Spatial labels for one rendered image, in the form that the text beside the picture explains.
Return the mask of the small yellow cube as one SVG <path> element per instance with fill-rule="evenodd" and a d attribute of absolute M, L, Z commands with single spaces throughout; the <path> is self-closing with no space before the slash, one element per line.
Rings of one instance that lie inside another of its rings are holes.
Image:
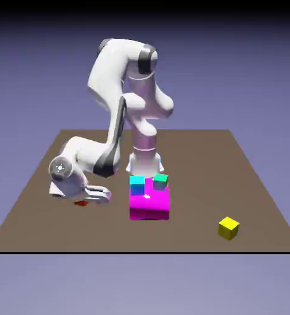
<path fill-rule="evenodd" d="M 226 240 L 232 240 L 237 234 L 240 223 L 233 218 L 225 217 L 218 224 L 218 235 Z"/>

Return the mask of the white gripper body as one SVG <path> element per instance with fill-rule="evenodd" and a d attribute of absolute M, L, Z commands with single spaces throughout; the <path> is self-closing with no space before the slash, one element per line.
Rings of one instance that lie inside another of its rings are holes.
<path fill-rule="evenodd" d="M 85 201 L 92 202 L 109 202 L 111 200 L 111 192 L 103 186 L 87 185 L 85 188 Z"/>

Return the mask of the small green cube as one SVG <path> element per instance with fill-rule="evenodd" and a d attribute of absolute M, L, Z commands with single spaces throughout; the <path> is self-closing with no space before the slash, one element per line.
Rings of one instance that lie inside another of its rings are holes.
<path fill-rule="evenodd" d="M 153 177 L 153 188 L 158 191 L 163 191 L 168 185 L 168 175 L 157 173 Z"/>

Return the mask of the small cyan cube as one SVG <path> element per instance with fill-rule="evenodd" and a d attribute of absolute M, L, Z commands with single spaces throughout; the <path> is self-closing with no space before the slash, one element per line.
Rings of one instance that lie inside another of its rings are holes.
<path fill-rule="evenodd" d="M 145 192 L 145 177 L 130 176 L 130 193 L 134 196 L 144 195 Z"/>

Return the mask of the large magenta box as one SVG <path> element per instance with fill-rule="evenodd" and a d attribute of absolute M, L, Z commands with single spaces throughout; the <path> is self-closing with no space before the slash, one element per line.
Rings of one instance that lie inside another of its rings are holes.
<path fill-rule="evenodd" d="M 163 191 L 153 188 L 153 178 L 145 178 L 144 195 L 129 192 L 131 220 L 168 220 L 170 217 L 169 184 Z"/>

